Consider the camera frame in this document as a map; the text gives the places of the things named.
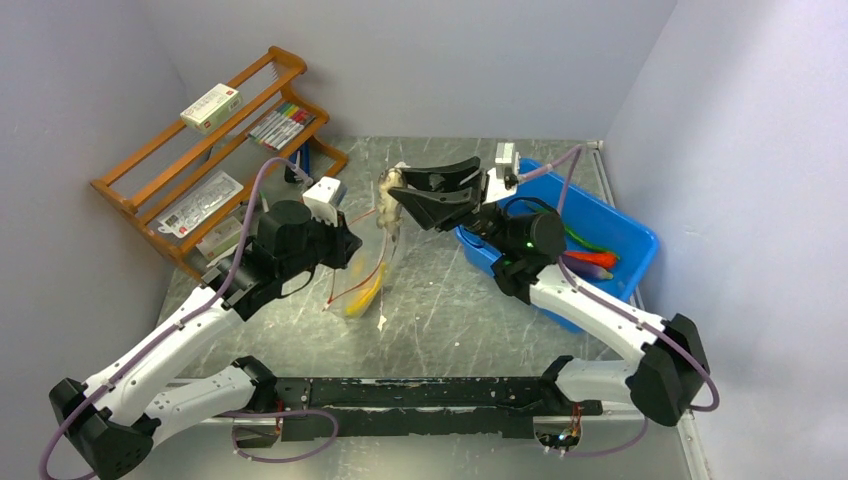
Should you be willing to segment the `blue black stapler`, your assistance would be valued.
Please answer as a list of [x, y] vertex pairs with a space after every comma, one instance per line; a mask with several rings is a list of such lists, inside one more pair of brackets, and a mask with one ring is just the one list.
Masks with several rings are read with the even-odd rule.
[[[289, 160], [300, 170], [304, 175], [310, 177], [310, 147], [307, 143], [302, 144], [294, 154], [289, 157]], [[284, 180], [289, 184], [298, 184], [303, 182], [303, 178], [295, 170], [287, 167], [284, 173]]]

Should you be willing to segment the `yellow banana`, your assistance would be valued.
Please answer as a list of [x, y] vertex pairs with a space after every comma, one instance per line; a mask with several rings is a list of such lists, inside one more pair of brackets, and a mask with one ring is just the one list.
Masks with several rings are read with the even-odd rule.
[[364, 283], [349, 294], [343, 305], [345, 316], [357, 318], [365, 313], [381, 291], [387, 269], [387, 263], [381, 262]]

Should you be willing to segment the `clear packaged ruler set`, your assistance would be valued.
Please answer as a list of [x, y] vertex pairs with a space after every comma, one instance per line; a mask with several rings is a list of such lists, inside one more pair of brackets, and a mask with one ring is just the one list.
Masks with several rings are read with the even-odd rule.
[[242, 190], [240, 182], [219, 171], [160, 215], [158, 232], [184, 238]]

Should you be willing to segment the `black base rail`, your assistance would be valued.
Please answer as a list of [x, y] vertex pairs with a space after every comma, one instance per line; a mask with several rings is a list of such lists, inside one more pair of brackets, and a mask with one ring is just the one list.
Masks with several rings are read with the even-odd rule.
[[341, 437], [498, 434], [534, 437], [541, 417], [598, 416], [598, 400], [574, 403], [543, 377], [407, 379], [279, 377], [258, 389], [249, 413], [292, 412], [285, 441]]

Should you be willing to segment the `red chili pepper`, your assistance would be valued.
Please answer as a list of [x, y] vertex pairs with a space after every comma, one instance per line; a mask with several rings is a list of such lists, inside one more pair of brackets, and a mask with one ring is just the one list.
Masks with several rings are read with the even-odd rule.
[[619, 261], [619, 257], [612, 252], [566, 251], [564, 255], [607, 270], [614, 268]]

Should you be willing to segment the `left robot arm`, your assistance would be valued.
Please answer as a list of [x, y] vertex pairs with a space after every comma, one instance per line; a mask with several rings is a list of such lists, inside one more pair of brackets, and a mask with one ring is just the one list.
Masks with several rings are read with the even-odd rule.
[[100, 479], [119, 479], [174, 434], [231, 411], [254, 416], [277, 408], [277, 378], [253, 356], [183, 387], [166, 385], [201, 349], [284, 298], [286, 282], [319, 265], [344, 269], [362, 241], [334, 211], [316, 217], [299, 201], [275, 203], [258, 229], [244, 228], [235, 252], [168, 320], [101, 372], [65, 378], [49, 400], [65, 437]]

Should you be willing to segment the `purple eggplant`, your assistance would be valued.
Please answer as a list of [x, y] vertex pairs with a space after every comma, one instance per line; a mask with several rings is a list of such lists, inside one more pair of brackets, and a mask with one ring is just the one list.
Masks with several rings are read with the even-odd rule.
[[570, 256], [562, 256], [562, 263], [565, 267], [578, 276], [592, 281], [606, 281], [613, 278], [613, 274], [604, 267], [573, 258]]

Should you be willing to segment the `pack of colour markers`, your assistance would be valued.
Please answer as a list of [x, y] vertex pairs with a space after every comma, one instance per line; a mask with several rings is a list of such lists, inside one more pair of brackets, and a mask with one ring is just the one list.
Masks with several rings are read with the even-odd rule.
[[269, 150], [279, 151], [308, 127], [315, 115], [302, 106], [285, 102], [264, 118], [248, 138]]

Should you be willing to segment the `white staple box on top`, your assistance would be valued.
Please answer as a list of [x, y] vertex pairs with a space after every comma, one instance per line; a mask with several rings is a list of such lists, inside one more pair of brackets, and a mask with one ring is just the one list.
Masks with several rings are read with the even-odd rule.
[[207, 135], [225, 122], [242, 104], [241, 92], [218, 83], [180, 113], [183, 123]]

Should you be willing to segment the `grey fish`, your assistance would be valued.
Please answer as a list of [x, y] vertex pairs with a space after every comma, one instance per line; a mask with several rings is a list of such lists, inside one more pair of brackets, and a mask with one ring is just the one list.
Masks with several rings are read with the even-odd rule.
[[393, 243], [397, 243], [402, 223], [402, 205], [389, 193], [391, 188], [405, 188], [407, 182], [403, 177], [403, 170], [408, 165], [401, 161], [391, 168], [384, 170], [378, 177], [378, 202], [376, 205], [376, 224], [383, 229]]

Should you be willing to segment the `green chili pepper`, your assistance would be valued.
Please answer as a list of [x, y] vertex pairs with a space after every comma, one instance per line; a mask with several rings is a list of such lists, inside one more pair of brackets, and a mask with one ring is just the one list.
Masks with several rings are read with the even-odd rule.
[[614, 258], [619, 259], [619, 255], [617, 253], [615, 253], [613, 250], [608, 249], [608, 248], [603, 247], [603, 246], [600, 246], [596, 243], [593, 243], [593, 242], [587, 240], [586, 238], [581, 236], [579, 233], [577, 233], [574, 229], [572, 229], [568, 225], [565, 225], [565, 231], [566, 231], [566, 235], [572, 241], [574, 241], [575, 243], [577, 243], [579, 246], [583, 247], [587, 251], [594, 252], [594, 253], [609, 254], [609, 255], [613, 256]]

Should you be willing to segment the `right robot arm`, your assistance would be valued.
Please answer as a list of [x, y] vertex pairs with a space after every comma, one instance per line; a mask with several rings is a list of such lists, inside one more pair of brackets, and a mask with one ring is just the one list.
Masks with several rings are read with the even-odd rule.
[[490, 274], [506, 296], [548, 311], [601, 340], [614, 361], [564, 360], [539, 391], [550, 413], [576, 402], [612, 401], [634, 406], [657, 424], [673, 426], [721, 396], [693, 320], [639, 309], [566, 264], [568, 177], [557, 163], [514, 158], [483, 168], [477, 157], [452, 165], [386, 170], [384, 193], [424, 230], [461, 230], [494, 254]]

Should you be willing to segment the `wooden shelf rack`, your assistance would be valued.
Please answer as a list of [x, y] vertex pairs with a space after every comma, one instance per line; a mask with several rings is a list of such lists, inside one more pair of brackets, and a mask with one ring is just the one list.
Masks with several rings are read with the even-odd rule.
[[306, 145], [311, 153], [332, 160], [324, 172], [330, 177], [338, 176], [348, 164], [347, 154], [317, 137], [319, 130], [330, 120], [328, 112], [305, 100], [292, 86], [292, 82], [307, 71], [306, 62], [298, 55], [271, 46], [264, 55], [226, 84], [237, 89], [257, 78], [265, 69], [271, 69], [274, 73], [274, 80], [268, 86], [261, 89], [253, 99], [245, 102], [212, 132], [199, 135], [185, 152], [168, 155], [164, 170], [138, 191], [123, 195], [116, 190], [114, 184], [148, 157], [162, 153], [165, 147], [173, 144], [176, 137], [187, 133], [189, 127], [182, 120], [175, 121], [107, 174], [90, 182], [93, 189], [162, 257], [195, 279], [200, 278], [202, 270], [200, 260], [196, 258], [195, 246], [228, 214], [247, 201], [258, 169], [253, 167], [249, 170], [250, 175], [243, 191], [224, 203], [186, 237], [170, 240], [165, 234], [154, 230], [151, 223], [245, 143], [249, 131], [272, 110], [291, 102], [314, 116], [314, 120], [284, 146], [284, 155], [291, 155], [297, 148]]

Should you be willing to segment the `green staple box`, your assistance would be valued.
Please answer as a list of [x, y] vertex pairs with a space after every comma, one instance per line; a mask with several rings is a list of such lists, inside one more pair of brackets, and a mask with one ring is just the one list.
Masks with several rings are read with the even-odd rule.
[[238, 243], [242, 230], [243, 224], [237, 218], [227, 218], [210, 230], [195, 248], [205, 259], [214, 260]]

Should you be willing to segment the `clear zip top bag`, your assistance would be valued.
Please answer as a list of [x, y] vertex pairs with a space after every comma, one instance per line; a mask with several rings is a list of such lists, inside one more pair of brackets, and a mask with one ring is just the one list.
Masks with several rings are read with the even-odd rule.
[[343, 313], [343, 305], [345, 301], [349, 294], [356, 287], [361, 286], [381, 262], [386, 262], [388, 269], [386, 271], [382, 289], [377, 294], [373, 302], [382, 293], [384, 287], [389, 281], [392, 270], [394, 269], [394, 264], [396, 263], [396, 257], [400, 251], [399, 242], [401, 236], [399, 235], [397, 243], [393, 243], [389, 235], [383, 229], [377, 227], [377, 202], [378, 200], [372, 209], [362, 215], [359, 215], [353, 221], [348, 223], [351, 231], [362, 239], [363, 245], [355, 253], [346, 269], [335, 270], [333, 272], [331, 277], [330, 294], [324, 304], [324, 311], [329, 311], [340, 317], [351, 318], [345, 316]]

